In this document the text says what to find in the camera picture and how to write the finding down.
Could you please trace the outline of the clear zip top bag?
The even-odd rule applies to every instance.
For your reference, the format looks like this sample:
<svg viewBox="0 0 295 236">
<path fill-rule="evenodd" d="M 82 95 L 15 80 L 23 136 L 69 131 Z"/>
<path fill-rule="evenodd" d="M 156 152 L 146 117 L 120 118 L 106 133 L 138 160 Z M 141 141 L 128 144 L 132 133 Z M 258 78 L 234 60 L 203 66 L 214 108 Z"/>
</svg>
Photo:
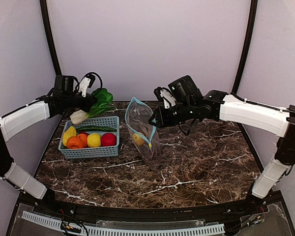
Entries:
<svg viewBox="0 0 295 236">
<path fill-rule="evenodd" d="M 149 105 L 132 97 L 125 112 L 125 122 L 131 139 L 134 133 L 141 132 L 145 135 L 141 135 L 145 140 L 142 146 L 138 146 L 132 141 L 145 164 L 151 169 L 157 169 L 161 164 L 162 155 L 157 129 L 148 123 L 152 114 L 153 111 Z"/>
</svg>

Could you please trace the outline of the yellow mango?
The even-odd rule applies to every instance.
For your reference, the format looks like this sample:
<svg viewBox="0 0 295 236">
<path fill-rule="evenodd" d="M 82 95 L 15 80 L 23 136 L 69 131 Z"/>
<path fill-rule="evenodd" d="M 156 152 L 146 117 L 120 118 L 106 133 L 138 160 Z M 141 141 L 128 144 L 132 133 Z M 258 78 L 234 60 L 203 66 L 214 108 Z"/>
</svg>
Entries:
<svg viewBox="0 0 295 236">
<path fill-rule="evenodd" d="M 139 133 L 139 134 L 137 134 L 137 133 L 134 133 L 133 135 L 132 135 L 132 140 L 134 141 L 134 143 L 136 144 L 136 145 L 138 145 L 138 146 L 142 146 L 144 143 L 145 143 L 145 140 L 141 137 L 141 135 L 142 136 L 145 136 L 143 133 Z"/>
</svg>

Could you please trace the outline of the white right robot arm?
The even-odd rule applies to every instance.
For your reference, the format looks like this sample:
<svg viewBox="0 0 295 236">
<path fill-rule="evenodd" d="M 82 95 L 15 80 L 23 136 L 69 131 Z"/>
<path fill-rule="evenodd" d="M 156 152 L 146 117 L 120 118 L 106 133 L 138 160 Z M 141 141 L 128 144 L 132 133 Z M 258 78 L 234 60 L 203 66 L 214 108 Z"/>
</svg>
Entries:
<svg viewBox="0 0 295 236">
<path fill-rule="evenodd" d="M 295 106 L 274 107 L 218 90 L 202 95 L 189 75 L 167 88 L 156 88 L 154 94 L 164 104 L 153 111 L 148 122 L 158 128 L 207 118 L 245 124 L 279 138 L 276 153 L 252 186 L 253 196 L 263 199 L 295 165 Z"/>
</svg>

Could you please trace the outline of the white garlic bulb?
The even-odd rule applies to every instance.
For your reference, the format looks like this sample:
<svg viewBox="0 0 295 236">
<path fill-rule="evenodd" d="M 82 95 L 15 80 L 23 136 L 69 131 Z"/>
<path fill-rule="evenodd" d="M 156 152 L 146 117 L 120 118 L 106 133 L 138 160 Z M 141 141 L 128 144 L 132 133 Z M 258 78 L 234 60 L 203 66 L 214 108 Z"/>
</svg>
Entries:
<svg viewBox="0 0 295 236">
<path fill-rule="evenodd" d="M 97 117 L 104 112 L 114 109 L 114 106 L 111 105 L 114 97 L 106 88 L 96 89 L 91 95 L 97 98 L 97 102 L 91 107 L 89 112 L 84 112 L 83 110 L 75 111 L 70 116 L 73 124 L 80 124 L 88 118 Z"/>
</svg>

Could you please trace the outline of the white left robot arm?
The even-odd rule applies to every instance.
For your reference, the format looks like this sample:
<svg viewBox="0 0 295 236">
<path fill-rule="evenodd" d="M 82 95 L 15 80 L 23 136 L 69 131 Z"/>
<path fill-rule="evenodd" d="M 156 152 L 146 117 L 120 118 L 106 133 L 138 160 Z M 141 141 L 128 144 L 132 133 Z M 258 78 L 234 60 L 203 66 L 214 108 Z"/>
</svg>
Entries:
<svg viewBox="0 0 295 236">
<path fill-rule="evenodd" d="M 53 88 L 33 102 L 0 117 L 0 177 L 14 185 L 18 191 L 42 200 L 47 187 L 16 164 L 6 143 L 34 124 L 63 114 L 71 108 L 89 112 L 97 98 L 87 93 L 100 76 L 94 72 L 86 74 L 81 81 L 74 76 L 57 75 Z"/>
</svg>

